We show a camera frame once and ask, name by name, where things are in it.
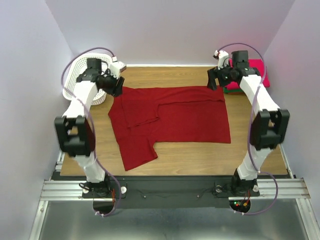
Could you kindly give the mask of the dark red t shirt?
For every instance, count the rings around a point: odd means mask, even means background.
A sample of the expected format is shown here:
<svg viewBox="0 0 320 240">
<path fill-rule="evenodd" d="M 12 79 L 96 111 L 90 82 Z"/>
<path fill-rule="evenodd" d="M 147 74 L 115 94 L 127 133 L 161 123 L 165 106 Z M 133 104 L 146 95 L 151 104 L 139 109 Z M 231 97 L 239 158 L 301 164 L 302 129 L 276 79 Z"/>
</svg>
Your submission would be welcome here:
<svg viewBox="0 0 320 240">
<path fill-rule="evenodd" d="M 223 89 L 129 88 L 108 113 L 126 171 L 158 158 L 155 143 L 231 143 Z"/>
</svg>

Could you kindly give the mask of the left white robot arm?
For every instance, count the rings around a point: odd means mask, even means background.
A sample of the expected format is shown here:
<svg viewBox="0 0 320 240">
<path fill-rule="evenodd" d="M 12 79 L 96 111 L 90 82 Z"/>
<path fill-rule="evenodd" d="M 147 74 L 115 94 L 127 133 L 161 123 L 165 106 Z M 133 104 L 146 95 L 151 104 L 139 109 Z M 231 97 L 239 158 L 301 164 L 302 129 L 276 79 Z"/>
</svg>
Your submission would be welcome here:
<svg viewBox="0 0 320 240">
<path fill-rule="evenodd" d="M 86 182 L 79 186 L 84 194 L 105 198 L 112 193 L 109 174 L 99 164 L 96 155 L 96 135 L 90 117 L 90 107 L 100 90 L 118 97 L 122 94 L 126 65 L 113 59 L 106 62 L 88 58 L 86 69 L 75 79 L 72 100 L 61 117 L 54 119 L 55 131 L 62 152 L 73 158 L 83 169 Z"/>
</svg>

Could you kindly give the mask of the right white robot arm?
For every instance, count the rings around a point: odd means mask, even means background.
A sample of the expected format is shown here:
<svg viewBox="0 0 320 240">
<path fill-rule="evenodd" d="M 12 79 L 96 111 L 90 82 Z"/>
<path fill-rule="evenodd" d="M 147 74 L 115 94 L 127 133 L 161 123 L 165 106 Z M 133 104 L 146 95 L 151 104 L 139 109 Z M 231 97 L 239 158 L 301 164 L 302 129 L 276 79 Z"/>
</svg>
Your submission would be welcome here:
<svg viewBox="0 0 320 240">
<path fill-rule="evenodd" d="M 234 195 L 258 192 L 258 174 L 269 154 L 284 141 L 290 113 L 271 98 L 263 84 L 264 77 L 250 65 L 248 51 L 228 54 L 217 50 L 213 57 L 218 63 L 207 71 L 207 87 L 215 91 L 237 83 L 251 103 L 247 153 L 232 176 L 230 191 Z"/>
</svg>

